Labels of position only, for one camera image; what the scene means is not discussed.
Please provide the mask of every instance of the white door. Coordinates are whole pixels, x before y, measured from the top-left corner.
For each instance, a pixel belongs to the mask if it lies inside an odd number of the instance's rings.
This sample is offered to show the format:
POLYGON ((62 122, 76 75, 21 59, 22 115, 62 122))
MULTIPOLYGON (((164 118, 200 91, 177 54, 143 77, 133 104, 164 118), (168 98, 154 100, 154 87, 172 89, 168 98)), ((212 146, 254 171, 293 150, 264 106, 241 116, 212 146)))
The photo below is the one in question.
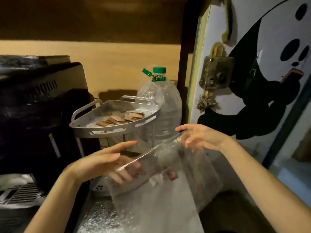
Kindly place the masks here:
POLYGON ((311 0, 231 1, 233 31, 230 46, 224 44, 235 58, 231 83, 217 92, 218 109, 196 108, 204 58, 226 30, 225 8, 212 0, 196 56, 200 66, 192 75, 190 122, 233 136, 262 161, 311 73, 311 0))

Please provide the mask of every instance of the large clear water bottle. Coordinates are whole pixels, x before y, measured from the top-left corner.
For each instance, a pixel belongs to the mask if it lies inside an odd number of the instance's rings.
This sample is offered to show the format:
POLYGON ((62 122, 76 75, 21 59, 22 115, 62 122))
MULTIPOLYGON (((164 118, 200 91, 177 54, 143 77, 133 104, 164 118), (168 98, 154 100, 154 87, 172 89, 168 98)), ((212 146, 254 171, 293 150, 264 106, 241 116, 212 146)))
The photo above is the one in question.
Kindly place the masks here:
MULTIPOLYGON (((166 78, 165 67, 156 66, 153 68, 153 73, 144 69, 143 73, 152 77, 152 80, 141 86, 137 96, 150 98, 161 107, 154 133, 155 145, 159 145, 178 133, 175 128, 181 123, 181 97, 174 83, 166 78)), ((147 129, 147 136, 152 136, 150 128, 147 129)))

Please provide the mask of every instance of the panda eye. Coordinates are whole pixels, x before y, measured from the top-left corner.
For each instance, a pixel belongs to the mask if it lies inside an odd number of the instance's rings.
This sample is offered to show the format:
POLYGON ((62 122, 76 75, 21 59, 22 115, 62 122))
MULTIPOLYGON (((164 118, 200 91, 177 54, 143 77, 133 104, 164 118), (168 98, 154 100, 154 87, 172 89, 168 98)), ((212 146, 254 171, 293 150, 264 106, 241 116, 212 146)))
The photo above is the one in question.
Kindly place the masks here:
POLYGON ((298 21, 302 20, 307 12, 308 6, 306 3, 302 4, 296 11, 295 17, 298 21))
POLYGON ((289 60, 291 57, 293 57, 293 55, 297 52, 298 48, 300 46, 300 40, 299 39, 294 39, 291 40, 283 49, 282 53, 281 53, 281 61, 287 61, 289 60))
POLYGON ((300 56, 299 56, 299 58, 298 58, 299 61, 302 61, 302 60, 304 60, 304 59, 306 58, 306 56, 307 56, 307 54, 308 54, 308 52, 309 52, 309 49, 310 49, 310 47, 309 47, 309 46, 306 46, 306 47, 302 50, 302 52, 301 52, 301 54, 300 54, 300 56))

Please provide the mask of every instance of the black pole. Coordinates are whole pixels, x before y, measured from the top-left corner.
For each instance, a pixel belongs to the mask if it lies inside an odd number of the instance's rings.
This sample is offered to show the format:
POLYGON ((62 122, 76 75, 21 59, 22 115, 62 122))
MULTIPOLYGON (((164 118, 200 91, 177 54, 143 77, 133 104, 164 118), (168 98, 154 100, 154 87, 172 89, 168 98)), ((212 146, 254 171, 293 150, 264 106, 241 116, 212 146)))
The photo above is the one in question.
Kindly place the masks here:
POLYGON ((293 105, 293 108, 291 109, 290 113, 285 119, 285 122, 283 123, 282 128, 280 129, 279 133, 274 139, 274 142, 270 146, 270 149, 262 162, 262 165, 265 168, 268 169, 272 165, 275 157, 277 156, 278 152, 282 148, 287 137, 290 135, 295 124, 300 118, 302 112, 304 111, 305 107, 308 105, 310 99, 311 99, 311 74, 309 75, 309 78, 306 81, 304 87, 302 88, 301 93, 299 94, 296 102, 293 105))

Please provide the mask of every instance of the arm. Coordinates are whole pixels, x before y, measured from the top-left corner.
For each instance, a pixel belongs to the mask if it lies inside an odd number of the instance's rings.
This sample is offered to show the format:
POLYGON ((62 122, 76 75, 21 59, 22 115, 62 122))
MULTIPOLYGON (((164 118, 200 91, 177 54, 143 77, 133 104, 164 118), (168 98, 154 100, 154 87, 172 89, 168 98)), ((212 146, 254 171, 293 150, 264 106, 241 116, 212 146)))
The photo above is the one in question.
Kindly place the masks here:
POLYGON ((247 191, 276 232, 311 232, 310 209, 285 185, 270 174, 231 137, 203 125, 182 125, 192 129, 182 139, 223 153, 247 191))
MULTIPOLYGON (((81 184, 102 175, 110 175, 120 184, 121 176, 129 181, 131 176, 125 170, 114 170, 132 159, 120 156, 120 150, 135 145, 136 141, 119 143, 113 147, 95 152, 68 165, 60 174, 24 233, 63 233, 65 231, 77 192, 81 184)), ((140 164, 131 162, 137 168, 140 164)))

